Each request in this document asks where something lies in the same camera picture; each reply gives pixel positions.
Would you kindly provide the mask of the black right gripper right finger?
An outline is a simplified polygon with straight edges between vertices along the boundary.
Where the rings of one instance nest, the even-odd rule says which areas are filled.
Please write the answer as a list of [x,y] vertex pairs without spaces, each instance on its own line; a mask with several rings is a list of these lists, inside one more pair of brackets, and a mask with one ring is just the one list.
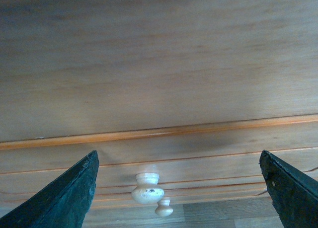
[[282,225],[316,228],[318,182],[266,150],[261,153],[259,165]]

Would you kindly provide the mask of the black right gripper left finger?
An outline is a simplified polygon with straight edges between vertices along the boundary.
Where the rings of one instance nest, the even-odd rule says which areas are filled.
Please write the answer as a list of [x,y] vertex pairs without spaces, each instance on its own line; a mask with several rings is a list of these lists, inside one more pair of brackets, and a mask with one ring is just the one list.
[[0,219],[2,228],[80,228],[96,190],[99,168],[92,151],[29,200]]

